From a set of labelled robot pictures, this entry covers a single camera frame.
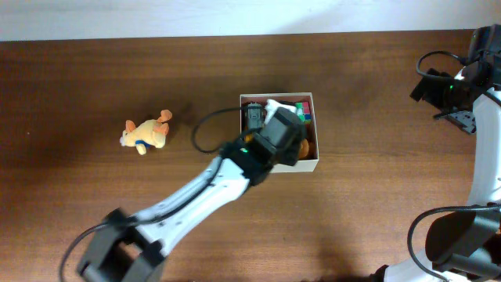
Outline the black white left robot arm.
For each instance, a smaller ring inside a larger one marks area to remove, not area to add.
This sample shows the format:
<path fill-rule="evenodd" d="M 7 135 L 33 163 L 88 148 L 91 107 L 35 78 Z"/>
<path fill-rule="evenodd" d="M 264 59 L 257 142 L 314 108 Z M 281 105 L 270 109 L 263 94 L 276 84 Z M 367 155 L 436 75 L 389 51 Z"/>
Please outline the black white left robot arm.
<path fill-rule="evenodd" d="M 211 213 L 262 183 L 275 165 L 297 163 L 304 122 L 278 107 L 262 128 L 226 143 L 195 179 L 163 201 L 126 215 L 116 209 L 95 229 L 77 264 L 85 281 L 159 281 L 177 243 Z"/>

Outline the brown plush bear toy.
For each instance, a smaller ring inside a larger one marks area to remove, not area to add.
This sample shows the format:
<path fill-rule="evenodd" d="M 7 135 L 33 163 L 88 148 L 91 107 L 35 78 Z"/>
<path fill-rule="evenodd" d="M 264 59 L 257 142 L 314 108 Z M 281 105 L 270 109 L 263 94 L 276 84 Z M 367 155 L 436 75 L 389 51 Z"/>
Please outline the brown plush bear toy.
<path fill-rule="evenodd" d="M 308 140 L 303 139 L 300 143 L 300 150 L 298 153 L 298 158 L 300 160 L 305 159 L 309 155 L 309 149 L 310 149 L 310 146 L 309 146 Z"/>

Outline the yellow grey toy truck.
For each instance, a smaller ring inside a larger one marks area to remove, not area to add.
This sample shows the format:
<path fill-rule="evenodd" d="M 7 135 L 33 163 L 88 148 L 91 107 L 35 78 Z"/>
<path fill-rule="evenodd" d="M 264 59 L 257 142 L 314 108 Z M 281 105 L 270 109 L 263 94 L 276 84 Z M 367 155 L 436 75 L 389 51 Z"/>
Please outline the yellow grey toy truck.
<path fill-rule="evenodd" d="M 249 103 L 245 106 L 243 116 L 243 130 L 249 131 L 244 136 L 244 141 L 248 143 L 253 138 L 252 133 L 263 127 L 265 120 L 264 107 L 259 103 Z"/>

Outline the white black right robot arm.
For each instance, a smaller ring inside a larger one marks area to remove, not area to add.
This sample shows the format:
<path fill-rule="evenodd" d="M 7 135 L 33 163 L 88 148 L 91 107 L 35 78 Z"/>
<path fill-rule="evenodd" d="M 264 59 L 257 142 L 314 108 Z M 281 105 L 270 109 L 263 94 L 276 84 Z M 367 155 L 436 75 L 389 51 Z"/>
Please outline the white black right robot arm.
<path fill-rule="evenodd" d="M 500 26 L 475 30 L 467 56 L 454 58 L 457 74 L 419 70 L 410 96 L 438 109 L 434 119 L 476 137 L 467 202 L 418 215 L 407 233 L 409 258 L 381 266 L 370 281 L 500 279 Z"/>

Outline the yellow plush pig toy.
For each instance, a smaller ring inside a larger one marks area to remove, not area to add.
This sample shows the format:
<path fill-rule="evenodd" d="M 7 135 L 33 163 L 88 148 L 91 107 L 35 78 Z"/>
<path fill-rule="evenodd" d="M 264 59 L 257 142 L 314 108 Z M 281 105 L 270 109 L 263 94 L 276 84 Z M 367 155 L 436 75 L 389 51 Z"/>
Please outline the yellow plush pig toy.
<path fill-rule="evenodd" d="M 173 117 L 170 110 L 162 110 L 157 119 L 149 119 L 140 125 L 127 120 L 119 142 L 122 146 L 134 147 L 140 155 L 147 153 L 150 147 L 161 149 L 167 142 L 169 124 Z"/>

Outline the colourful puzzle cube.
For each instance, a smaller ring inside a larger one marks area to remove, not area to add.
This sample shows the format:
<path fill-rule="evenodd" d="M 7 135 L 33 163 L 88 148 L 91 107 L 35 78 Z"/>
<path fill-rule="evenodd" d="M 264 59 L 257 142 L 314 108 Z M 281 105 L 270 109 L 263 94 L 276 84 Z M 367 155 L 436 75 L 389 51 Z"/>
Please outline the colourful puzzle cube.
<path fill-rule="evenodd" d="M 312 123 L 312 114 L 309 102 L 298 102 L 295 103 L 296 115 L 303 121 L 306 125 Z"/>

